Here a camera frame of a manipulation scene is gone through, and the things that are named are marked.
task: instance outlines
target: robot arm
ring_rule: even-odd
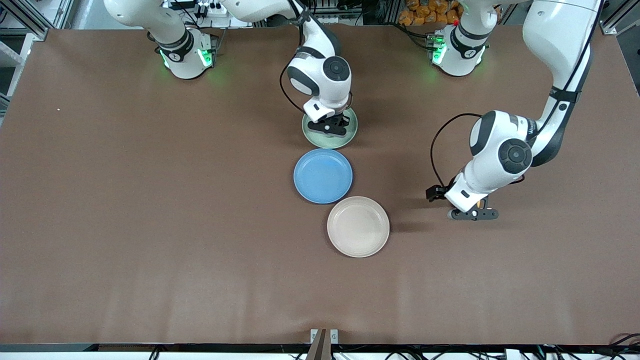
[[[104,0],[104,6],[119,23],[145,28],[178,78],[193,79],[213,65],[211,36],[187,29],[177,12],[162,7],[162,0]]]
[[[351,69],[340,57],[340,42],[299,0],[221,0],[239,20],[255,22],[284,16],[302,27],[304,43],[287,66],[291,85],[311,99],[304,105],[311,130],[343,136],[349,119],[342,116],[351,89]]]
[[[525,20],[527,47],[551,70],[553,87],[538,120],[491,111],[473,126],[473,159],[444,197],[461,211],[553,159],[579,100],[591,62],[590,34],[600,0],[534,0]]]
[[[525,0],[461,0],[465,12],[460,23],[447,25],[436,31],[444,40],[439,51],[431,53],[434,65],[453,76],[464,76],[482,60],[486,42],[498,23],[498,14],[493,6],[522,3]]]

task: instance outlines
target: blue plate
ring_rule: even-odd
[[[298,160],[293,170],[293,183],[300,195],[316,204],[340,200],[352,182],[349,161],[335,150],[311,150]]]

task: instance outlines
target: green led light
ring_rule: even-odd
[[[164,57],[164,54],[162,53],[162,51],[160,51],[160,55],[162,56],[162,60],[164,60],[164,66],[168,69],[169,68],[169,63],[166,62],[166,58]]]
[[[480,61],[482,61],[482,54],[484,53],[485,49],[486,47],[483,47],[482,50],[480,50],[480,53],[478,54],[478,60],[476,61],[476,65],[478,65]]]
[[[447,52],[447,44],[442,44],[442,47],[433,52],[433,62],[436,64],[442,63],[444,53]]]
[[[205,67],[210,67],[211,64],[213,64],[211,54],[208,51],[202,51],[198,49],[198,55],[200,56],[200,60],[202,60],[202,65],[204,65]]]

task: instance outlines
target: green plate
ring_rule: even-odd
[[[302,117],[302,132],[305,134],[307,140],[317,147],[322,149],[338,149],[339,147],[347,145],[351,139],[356,136],[356,132],[358,131],[358,118],[353,109],[344,110],[344,116],[349,118],[349,125],[347,125],[346,128],[347,134],[344,135],[344,137],[321,134],[309,130],[307,123],[311,120],[306,114]]]

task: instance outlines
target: metal frame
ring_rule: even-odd
[[[45,18],[45,20],[47,20],[47,22],[49,24],[51,24],[50,28],[56,28],[56,29],[63,29],[65,28],[66,24],[69,24],[69,17],[71,16],[71,9],[73,7],[73,5],[76,3],[76,0],[59,0],[60,4],[58,5],[58,11],[56,12],[56,16],[53,19],[53,21],[49,21],[48,19]],[[0,0],[0,4],[2,4],[2,6],[5,6],[5,3],[19,3],[21,6],[24,5],[25,3],[29,3],[28,0]],[[21,24],[23,24],[25,26],[25,28],[1,28],[0,29],[0,35],[4,35],[4,36],[22,36],[22,35],[26,35],[29,32],[34,32],[33,30],[29,29],[25,24],[24,21],[21,20],[21,17],[12,13],[13,17],[15,17],[16,20],[18,20]]]
[[[54,28],[51,21],[47,20],[28,0],[0,0],[0,4],[40,40],[44,40],[47,37],[47,31]]]
[[[602,33],[605,35],[617,35],[616,25],[638,4],[640,4],[640,0],[626,0],[622,3],[608,18],[600,21]]]
[[[507,6],[507,8],[502,13],[502,18],[500,19],[499,24],[500,25],[506,24],[509,18],[511,17],[511,15],[513,15],[513,12],[516,10],[517,7],[518,7],[518,4],[511,4]]]

